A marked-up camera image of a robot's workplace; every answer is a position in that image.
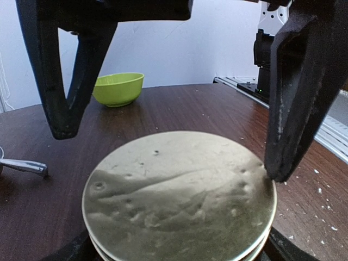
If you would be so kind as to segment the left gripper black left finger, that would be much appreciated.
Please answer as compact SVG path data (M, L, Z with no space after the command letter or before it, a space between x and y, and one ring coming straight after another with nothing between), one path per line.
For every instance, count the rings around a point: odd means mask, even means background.
M74 138L119 22L186 21L191 1L16 2L24 43L52 135ZM73 32L78 48L68 91L64 90L58 29Z

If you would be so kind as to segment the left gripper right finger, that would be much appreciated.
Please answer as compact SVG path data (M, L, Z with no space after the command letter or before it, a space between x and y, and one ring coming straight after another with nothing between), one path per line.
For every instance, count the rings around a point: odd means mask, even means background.
M294 1L270 54L265 168L285 182L309 149L312 115L326 114L347 82L347 1Z

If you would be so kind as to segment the metal scoop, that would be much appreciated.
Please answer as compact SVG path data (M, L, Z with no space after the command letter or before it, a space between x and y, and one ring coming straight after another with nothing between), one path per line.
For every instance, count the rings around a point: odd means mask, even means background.
M4 157L4 150L1 147L1 173L5 167L21 172L34 173L43 178L48 177L46 164L30 160L7 159Z

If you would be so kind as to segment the gold jar lid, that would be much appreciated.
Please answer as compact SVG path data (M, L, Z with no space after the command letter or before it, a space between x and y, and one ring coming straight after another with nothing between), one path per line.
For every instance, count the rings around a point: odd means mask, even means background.
M255 260L277 208L263 162L195 131L130 141L89 176L83 219L104 260Z

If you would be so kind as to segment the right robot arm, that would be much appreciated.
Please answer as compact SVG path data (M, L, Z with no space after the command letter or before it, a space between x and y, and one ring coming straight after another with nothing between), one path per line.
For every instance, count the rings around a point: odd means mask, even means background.
M256 93L270 96L270 53L275 35L288 19L288 7L262 2L258 31L253 46L254 64L259 67Z

